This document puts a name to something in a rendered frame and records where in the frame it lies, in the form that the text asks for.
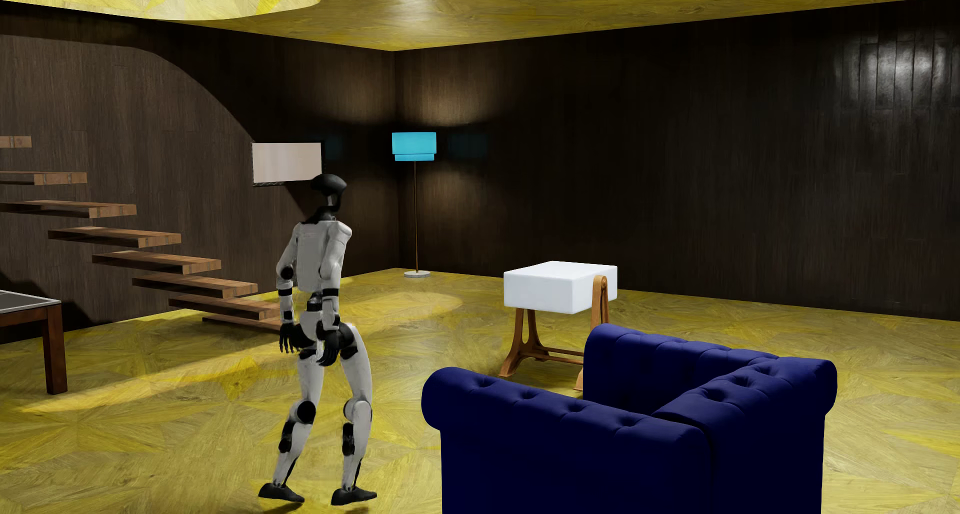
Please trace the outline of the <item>floor lamp cyan shade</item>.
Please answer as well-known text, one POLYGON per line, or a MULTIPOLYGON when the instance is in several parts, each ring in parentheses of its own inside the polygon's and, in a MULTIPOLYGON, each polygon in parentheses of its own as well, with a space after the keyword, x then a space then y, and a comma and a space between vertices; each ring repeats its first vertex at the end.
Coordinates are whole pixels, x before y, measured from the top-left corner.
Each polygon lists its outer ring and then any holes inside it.
POLYGON ((436 131, 395 131, 391 134, 391 152, 396 162, 413 164, 412 194, 414 201, 414 270, 404 273, 405 278, 422 279, 430 275, 420 267, 419 253, 419 181, 418 163, 432 162, 437 154, 436 131))

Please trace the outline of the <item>light cyan endtable wooden legs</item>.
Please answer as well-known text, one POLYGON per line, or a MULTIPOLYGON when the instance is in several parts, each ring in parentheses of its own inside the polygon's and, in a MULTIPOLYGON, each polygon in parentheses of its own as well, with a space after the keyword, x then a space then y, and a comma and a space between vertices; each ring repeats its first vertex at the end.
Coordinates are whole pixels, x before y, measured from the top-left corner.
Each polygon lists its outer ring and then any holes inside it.
POLYGON ((510 351, 499 377, 515 373, 524 359, 583 365, 582 351, 542 344, 536 312, 575 314, 590 310, 590 327, 610 321, 609 301, 617 298, 618 267, 581 262, 547 261, 503 274, 504 306, 515 309, 510 351))

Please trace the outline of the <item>right robot leg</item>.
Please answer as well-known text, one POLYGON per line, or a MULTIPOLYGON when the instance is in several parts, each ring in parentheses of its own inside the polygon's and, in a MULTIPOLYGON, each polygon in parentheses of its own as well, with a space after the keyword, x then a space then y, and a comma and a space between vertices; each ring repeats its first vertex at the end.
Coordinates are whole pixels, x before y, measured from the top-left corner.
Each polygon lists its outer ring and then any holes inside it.
POLYGON ((368 352, 356 326, 339 326, 342 370, 352 391, 343 406, 346 423, 342 427, 342 486, 331 496, 331 505, 345 506, 377 496, 357 487, 360 466, 366 456, 373 419, 373 378, 368 352))

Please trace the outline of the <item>robot leg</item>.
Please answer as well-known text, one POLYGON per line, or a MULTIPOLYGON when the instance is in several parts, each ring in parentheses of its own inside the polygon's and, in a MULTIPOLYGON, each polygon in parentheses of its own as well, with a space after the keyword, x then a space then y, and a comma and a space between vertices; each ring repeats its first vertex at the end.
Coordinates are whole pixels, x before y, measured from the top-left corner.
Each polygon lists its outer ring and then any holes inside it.
POLYGON ((321 397, 325 370, 317 362, 319 359, 317 342, 309 338, 311 345, 307 347, 306 338, 308 337, 305 334, 303 336, 304 346, 297 352, 296 360, 301 399, 293 403, 290 408, 278 444, 279 455, 275 470, 271 481, 260 488, 258 493, 260 498, 292 503, 305 501, 302 495, 292 491, 286 483, 311 432, 317 413, 317 404, 321 397))
POLYGON ((377 496, 357 487, 360 466, 366 456, 373 419, 373 378, 368 352, 356 326, 339 326, 342 370, 352 391, 343 406, 346 423, 342 427, 342 486, 331 496, 331 505, 345 506, 377 496))

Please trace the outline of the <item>left robot leg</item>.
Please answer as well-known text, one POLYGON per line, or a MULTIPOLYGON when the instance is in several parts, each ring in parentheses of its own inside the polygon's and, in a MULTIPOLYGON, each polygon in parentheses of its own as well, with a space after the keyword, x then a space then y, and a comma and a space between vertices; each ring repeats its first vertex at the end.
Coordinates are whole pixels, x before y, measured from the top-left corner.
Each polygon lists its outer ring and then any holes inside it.
POLYGON ((321 397, 325 370, 317 362, 319 359, 317 342, 309 338, 311 345, 307 347, 306 338, 308 337, 305 334, 303 336, 304 346, 297 352, 296 360, 301 399, 293 403, 290 408, 278 444, 279 455, 275 470, 271 481, 260 488, 258 493, 260 498, 292 503, 305 501, 302 495, 292 491, 286 483, 311 432, 317 413, 317 404, 321 397))

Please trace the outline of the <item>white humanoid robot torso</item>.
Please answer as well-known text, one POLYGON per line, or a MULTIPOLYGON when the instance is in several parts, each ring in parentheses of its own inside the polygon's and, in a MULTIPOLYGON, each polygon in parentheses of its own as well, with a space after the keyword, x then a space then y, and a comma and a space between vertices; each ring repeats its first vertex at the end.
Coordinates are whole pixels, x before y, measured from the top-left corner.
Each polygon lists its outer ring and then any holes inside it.
POLYGON ((320 220, 315 224, 300 223, 294 227, 294 236, 297 237, 295 285, 300 292, 319 294, 319 305, 322 297, 319 267, 327 239, 327 222, 330 221, 337 220, 320 220))

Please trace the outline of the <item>black robot head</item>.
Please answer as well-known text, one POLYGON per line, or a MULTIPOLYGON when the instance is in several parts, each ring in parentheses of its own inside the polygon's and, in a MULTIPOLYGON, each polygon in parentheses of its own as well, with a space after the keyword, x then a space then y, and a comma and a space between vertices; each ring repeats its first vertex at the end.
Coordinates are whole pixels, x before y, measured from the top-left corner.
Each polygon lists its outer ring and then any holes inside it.
POLYGON ((333 214, 337 213, 342 206, 342 196, 347 188, 347 183, 342 177, 334 174, 319 174, 311 179, 310 188, 318 191, 325 198, 324 203, 317 207, 311 219, 334 219, 333 214))

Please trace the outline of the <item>dark wooden table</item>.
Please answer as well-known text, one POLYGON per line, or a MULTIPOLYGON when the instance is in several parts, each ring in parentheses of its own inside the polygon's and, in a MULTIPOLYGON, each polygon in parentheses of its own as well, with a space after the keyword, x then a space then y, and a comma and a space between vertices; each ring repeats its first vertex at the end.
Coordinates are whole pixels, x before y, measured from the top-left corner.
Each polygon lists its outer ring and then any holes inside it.
POLYGON ((62 302, 0 290, 0 329, 30 323, 40 326, 47 392, 65 393, 68 386, 62 302))

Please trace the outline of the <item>beige wall panel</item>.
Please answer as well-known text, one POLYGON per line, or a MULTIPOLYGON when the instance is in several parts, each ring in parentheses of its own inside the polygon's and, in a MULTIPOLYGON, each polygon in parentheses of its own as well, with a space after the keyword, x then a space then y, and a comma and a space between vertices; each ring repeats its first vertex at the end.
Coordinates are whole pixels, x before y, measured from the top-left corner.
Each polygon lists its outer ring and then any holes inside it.
POLYGON ((277 186, 311 181, 323 173, 323 143, 251 143, 253 185, 277 186))

